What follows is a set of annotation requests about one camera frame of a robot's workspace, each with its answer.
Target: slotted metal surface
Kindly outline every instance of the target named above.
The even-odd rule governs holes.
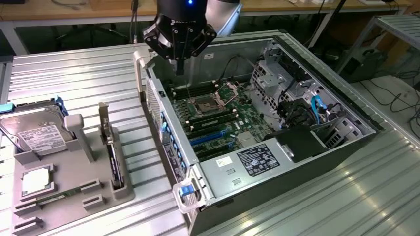
[[[420,50],[420,17],[416,15],[380,16],[376,24]]]
[[[420,235],[420,153],[414,147],[420,147],[418,143],[392,121],[384,121],[380,111],[298,43],[288,35],[281,38],[385,131],[334,170],[202,235]],[[92,232],[90,235],[184,236],[188,233],[136,99],[129,57],[133,50],[130,46],[121,46],[14,59],[9,100],[25,102],[60,94],[69,112],[82,114],[86,132],[98,125],[97,102],[109,104],[110,122],[121,134],[136,191],[133,201],[44,235],[73,236]],[[4,140],[0,219],[10,216],[10,148]],[[0,235],[9,235],[8,226],[9,221],[0,220]]]

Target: warning label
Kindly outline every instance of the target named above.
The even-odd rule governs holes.
[[[250,176],[256,176],[280,166],[280,163],[265,144],[238,152],[237,156]]]
[[[18,132],[21,140],[34,152],[64,146],[64,139],[54,125]]]

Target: hard drive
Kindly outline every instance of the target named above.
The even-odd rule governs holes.
[[[65,142],[74,139],[64,128],[61,98],[36,103],[0,105],[0,130],[20,152],[48,155],[66,149]]]

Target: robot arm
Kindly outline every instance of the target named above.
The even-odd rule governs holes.
[[[157,16],[142,32],[144,42],[169,59],[176,75],[184,74],[184,61],[196,57],[216,38],[214,27],[224,35],[232,33],[240,9],[238,0],[157,0]]]

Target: motherboard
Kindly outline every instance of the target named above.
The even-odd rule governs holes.
[[[201,87],[174,91],[170,101],[200,161],[258,143],[272,132],[241,84],[208,88],[210,92]]]

